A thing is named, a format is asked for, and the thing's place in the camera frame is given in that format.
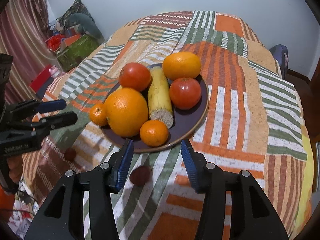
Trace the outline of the dark red plum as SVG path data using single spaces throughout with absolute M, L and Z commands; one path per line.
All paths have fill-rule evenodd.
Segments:
M 150 180 L 150 177 L 151 169 L 148 166 L 139 166 L 131 172 L 129 180 L 133 185 L 141 187 Z
M 67 161 L 74 161 L 76 157 L 76 150 L 73 148 L 68 148 L 65 150 L 63 156 Z

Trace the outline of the small tangerine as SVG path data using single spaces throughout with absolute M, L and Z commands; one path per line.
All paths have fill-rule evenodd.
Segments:
M 89 111 L 90 120 L 100 126 L 106 126 L 108 124 L 107 114 L 103 103 L 96 103 Z
M 148 120 L 141 126 L 139 135 L 144 144 L 158 147 L 167 141 L 169 130 L 165 123 L 159 120 Z

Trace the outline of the large orange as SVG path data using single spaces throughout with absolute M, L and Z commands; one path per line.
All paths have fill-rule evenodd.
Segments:
M 104 102 L 107 122 L 120 137 L 133 137 L 149 118 L 149 110 L 142 94 L 132 88 L 112 92 Z

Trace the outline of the red tomato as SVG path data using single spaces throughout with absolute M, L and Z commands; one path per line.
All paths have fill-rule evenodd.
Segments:
M 136 62 L 125 64 L 119 74 L 119 84 L 122 87 L 135 89 L 139 92 L 148 88 L 151 82 L 149 69 Z
M 178 78 L 170 85 L 169 95 L 176 108 L 189 110 L 199 102 L 201 98 L 201 86 L 193 78 Z

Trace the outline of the small-navel orange with sticker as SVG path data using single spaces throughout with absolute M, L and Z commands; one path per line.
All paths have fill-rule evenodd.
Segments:
M 194 53 L 180 51 L 167 56 L 162 62 L 162 69 L 172 81 L 181 77 L 196 78 L 201 72 L 201 60 Z

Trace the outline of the red gift box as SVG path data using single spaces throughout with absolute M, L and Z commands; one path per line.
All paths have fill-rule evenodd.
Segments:
M 51 77 L 50 69 L 52 65 L 47 65 L 40 74 L 33 79 L 29 85 L 34 93 L 37 93 L 39 89 L 44 85 L 44 83 Z

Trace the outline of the pink toy figure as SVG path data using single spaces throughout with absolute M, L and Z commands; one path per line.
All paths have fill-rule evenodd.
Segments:
M 59 67 L 57 67 L 56 65 L 53 65 L 50 69 L 49 69 L 49 73 L 50 73 L 50 76 L 52 78 L 57 78 L 59 77 L 62 72 L 61 72 L 61 69 Z

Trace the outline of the green storage box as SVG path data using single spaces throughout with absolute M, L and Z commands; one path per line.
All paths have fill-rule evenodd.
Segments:
M 57 53 L 56 57 L 66 73 L 78 66 L 86 57 L 99 47 L 99 42 L 85 34 Z

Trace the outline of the red plastic bag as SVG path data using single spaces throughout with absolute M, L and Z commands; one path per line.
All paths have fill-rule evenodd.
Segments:
M 57 51 L 60 48 L 62 40 L 65 38 L 65 35 L 56 34 L 46 40 L 46 45 L 49 50 Z

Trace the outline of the striped red curtain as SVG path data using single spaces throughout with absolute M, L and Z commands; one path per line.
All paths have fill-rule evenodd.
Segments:
M 47 0 L 9 0 L 1 12 L 1 53 L 13 56 L 5 89 L 8 103 L 35 98 L 30 83 L 49 64 L 58 65 L 49 37 Z

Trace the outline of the purple round plate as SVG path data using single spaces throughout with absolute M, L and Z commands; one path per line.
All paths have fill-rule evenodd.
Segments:
M 195 79 L 201 86 L 201 98 L 199 102 L 189 110 L 181 110 L 172 105 L 174 124 L 170 129 L 168 129 L 169 137 L 163 145 L 150 147 L 141 141 L 139 134 L 129 138 L 133 141 L 135 153 L 151 153 L 172 148 L 176 144 L 179 144 L 181 140 L 190 138 L 192 134 L 204 123 L 209 107 L 208 86 L 200 74 Z M 117 82 L 109 91 L 106 98 L 114 92 L 119 85 L 120 84 Z M 116 146 L 120 147 L 125 142 L 126 138 L 116 135 L 109 125 L 106 125 L 101 129 L 107 139 Z

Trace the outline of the grey plush toy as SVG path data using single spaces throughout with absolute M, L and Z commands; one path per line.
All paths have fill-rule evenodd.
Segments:
M 87 34 L 97 40 L 103 40 L 104 37 L 96 26 L 95 22 L 86 14 L 73 13 L 69 16 L 69 25 L 77 26 L 81 34 Z

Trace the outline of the camouflage cushion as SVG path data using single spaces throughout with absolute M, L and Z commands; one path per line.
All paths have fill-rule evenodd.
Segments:
M 94 22 L 92 15 L 89 13 L 82 1 L 75 0 L 73 4 L 66 10 L 65 13 L 56 19 L 56 24 L 59 23 L 60 27 L 62 27 L 63 29 L 69 28 L 71 26 L 69 18 L 71 14 L 75 13 L 85 14 Z

